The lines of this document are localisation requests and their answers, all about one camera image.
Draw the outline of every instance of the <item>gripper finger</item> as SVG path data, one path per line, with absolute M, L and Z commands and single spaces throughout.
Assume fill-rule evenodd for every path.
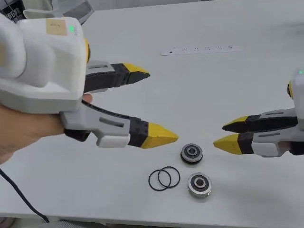
M 215 141 L 216 148 L 232 154 L 257 154 L 263 157 L 280 157 L 286 151 L 293 155 L 304 154 L 304 132 L 296 125 L 270 132 L 247 132 L 228 135 Z
M 235 133 L 268 132 L 293 127 L 297 124 L 295 109 L 292 108 L 243 116 L 224 125 L 222 129 Z
M 133 84 L 149 76 L 147 71 L 132 64 L 109 64 L 104 61 L 90 60 L 86 67 L 84 93 L 97 93 L 108 88 Z
M 85 141 L 92 132 L 99 147 L 153 148 L 177 141 L 178 136 L 163 127 L 96 107 L 82 101 L 76 112 L 61 113 L 66 135 Z

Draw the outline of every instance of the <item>beige sticker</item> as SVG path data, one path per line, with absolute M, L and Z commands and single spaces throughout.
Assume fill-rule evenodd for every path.
M 5 65 L 5 46 L 0 43 L 0 67 L 4 67 Z
M 67 36 L 67 25 L 64 20 L 46 19 L 47 34 L 55 36 Z

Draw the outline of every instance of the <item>black rubber seal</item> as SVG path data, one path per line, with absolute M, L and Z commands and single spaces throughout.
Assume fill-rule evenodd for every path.
M 170 179 L 169 186 L 171 185 L 171 175 L 169 174 L 169 172 L 167 172 L 166 170 L 154 170 L 154 171 L 150 174 L 150 176 L 149 176 L 149 178 L 148 178 L 149 186 L 150 186 L 150 188 L 152 188 L 154 191 L 165 191 L 165 190 L 168 189 L 169 187 L 165 187 L 165 188 L 163 188 L 163 189 L 156 189 L 156 188 L 154 188 L 154 187 L 151 185 L 151 176 L 152 176 L 154 173 L 156 173 L 156 172 L 165 172 L 166 174 L 168 174 L 169 179 Z
M 172 170 L 175 170 L 179 176 L 179 180 L 176 182 L 176 184 L 172 185 L 171 186 L 171 183 L 169 185 L 164 185 L 162 182 L 161 182 L 161 179 L 160 179 L 160 173 L 161 171 L 165 171 L 165 169 L 172 169 Z M 168 188 L 168 189 L 173 189 L 175 188 L 176 186 L 178 186 L 178 184 L 180 183 L 181 181 L 181 175 L 180 175 L 180 172 L 173 166 L 166 166 L 166 167 L 163 167 L 157 174 L 157 180 L 158 182 L 165 188 Z

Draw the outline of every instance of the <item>green indicator light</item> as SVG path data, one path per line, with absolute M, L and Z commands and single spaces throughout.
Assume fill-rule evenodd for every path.
M 70 26 L 68 27 L 68 30 L 69 30 L 70 32 L 74 32 L 74 26 L 73 26 L 73 25 L 70 25 Z

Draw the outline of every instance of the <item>human hand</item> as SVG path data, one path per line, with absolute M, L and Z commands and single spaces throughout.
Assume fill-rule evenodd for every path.
M 92 102 L 92 96 L 83 99 Z M 26 114 L 0 105 L 0 164 L 40 138 L 64 133 L 59 114 Z

